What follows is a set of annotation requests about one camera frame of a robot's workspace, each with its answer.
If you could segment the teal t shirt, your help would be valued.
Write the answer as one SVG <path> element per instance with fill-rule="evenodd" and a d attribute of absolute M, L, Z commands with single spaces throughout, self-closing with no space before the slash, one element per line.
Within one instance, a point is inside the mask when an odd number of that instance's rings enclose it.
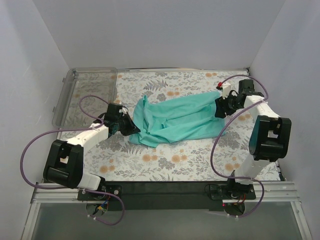
<path fill-rule="evenodd" d="M 133 122 L 140 129 L 129 137 L 135 145 L 155 148 L 159 144 L 215 138 L 225 120 L 215 117 L 217 91 L 150 103 L 144 95 L 136 104 Z"/>

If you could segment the clear plastic bin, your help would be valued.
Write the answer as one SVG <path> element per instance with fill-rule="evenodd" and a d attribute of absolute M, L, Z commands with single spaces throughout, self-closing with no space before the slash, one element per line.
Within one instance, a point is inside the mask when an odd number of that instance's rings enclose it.
<path fill-rule="evenodd" d="M 52 125 L 61 129 L 86 128 L 107 111 L 107 103 L 117 97 L 118 70 L 115 67 L 79 67 L 63 78 L 62 90 L 54 108 Z"/>

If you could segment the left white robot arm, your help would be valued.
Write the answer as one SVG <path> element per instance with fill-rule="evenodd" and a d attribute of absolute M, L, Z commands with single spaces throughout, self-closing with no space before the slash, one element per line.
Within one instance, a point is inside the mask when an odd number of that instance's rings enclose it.
<path fill-rule="evenodd" d="M 88 189 L 95 200 L 106 196 L 105 179 L 84 170 L 85 154 L 115 133 L 130 136 L 140 132 L 127 108 L 110 103 L 90 127 L 67 140 L 55 140 L 50 147 L 43 178 L 70 189 Z"/>

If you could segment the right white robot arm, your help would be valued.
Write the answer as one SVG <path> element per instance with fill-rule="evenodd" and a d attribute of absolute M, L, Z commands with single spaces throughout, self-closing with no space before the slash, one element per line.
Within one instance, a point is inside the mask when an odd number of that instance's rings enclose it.
<path fill-rule="evenodd" d="M 216 88 L 222 95 L 215 100 L 215 117 L 224 119 L 238 110 L 245 110 L 254 121 L 248 142 L 249 154 L 222 185 L 230 198 L 237 199 L 254 190 L 253 180 L 266 166 L 287 155 L 292 121 L 269 107 L 267 93 L 256 91 L 253 79 L 240 80 L 237 91 L 226 81 L 218 83 Z"/>

